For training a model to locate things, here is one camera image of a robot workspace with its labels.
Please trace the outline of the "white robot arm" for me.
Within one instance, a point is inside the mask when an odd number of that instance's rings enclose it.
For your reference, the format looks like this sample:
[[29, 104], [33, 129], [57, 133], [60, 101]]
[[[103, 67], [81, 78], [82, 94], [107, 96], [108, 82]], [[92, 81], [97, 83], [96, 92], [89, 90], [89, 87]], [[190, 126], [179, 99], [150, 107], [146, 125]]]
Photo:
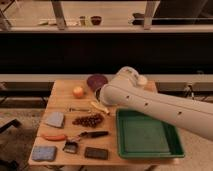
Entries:
[[213, 141], [213, 103], [144, 90], [139, 73], [122, 67], [100, 90], [105, 105], [122, 105]]

